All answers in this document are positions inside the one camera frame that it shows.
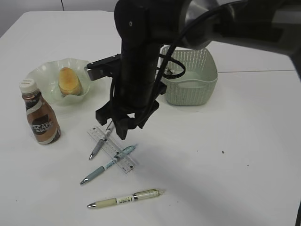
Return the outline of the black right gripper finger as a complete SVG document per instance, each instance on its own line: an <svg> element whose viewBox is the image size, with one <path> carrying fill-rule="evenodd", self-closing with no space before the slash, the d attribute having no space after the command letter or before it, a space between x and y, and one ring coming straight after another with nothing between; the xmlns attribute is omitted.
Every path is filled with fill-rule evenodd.
<svg viewBox="0 0 301 226"><path fill-rule="evenodd" d="M128 116L126 118L114 120L114 125L120 139L126 139L128 130L136 128L135 119Z"/></svg>

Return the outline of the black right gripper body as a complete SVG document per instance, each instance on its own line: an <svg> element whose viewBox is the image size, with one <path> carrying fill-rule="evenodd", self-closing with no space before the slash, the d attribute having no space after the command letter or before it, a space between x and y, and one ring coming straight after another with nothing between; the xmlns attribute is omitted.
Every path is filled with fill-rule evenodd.
<svg viewBox="0 0 301 226"><path fill-rule="evenodd" d="M108 121L108 119L114 120L116 119L122 119L128 117L132 117L136 120L139 118L139 116L143 115L144 109L138 109L138 108L131 108L126 107L123 102L121 102L119 97L113 96L113 90L115 86L111 85L110 87L110 95L109 95L109 101L100 109L96 110L95 117L96 120L101 124L105 125ZM150 118L150 116L159 108L159 103L157 100L154 100L152 103L152 107L150 111L147 113L146 116L143 117L143 119L139 122L136 122L136 127L143 128L146 121Z"/></svg>

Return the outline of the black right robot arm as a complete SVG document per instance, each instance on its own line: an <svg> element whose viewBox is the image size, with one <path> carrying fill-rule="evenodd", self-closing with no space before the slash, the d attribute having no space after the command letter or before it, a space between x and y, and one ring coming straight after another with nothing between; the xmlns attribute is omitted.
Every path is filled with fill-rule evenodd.
<svg viewBox="0 0 301 226"><path fill-rule="evenodd" d="M120 0L114 22L121 53L87 65L92 80L111 77L110 99L95 113L116 133L142 128L166 90L165 68L176 47L199 49L217 41L288 56L301 71L298 0Z"/></svg>

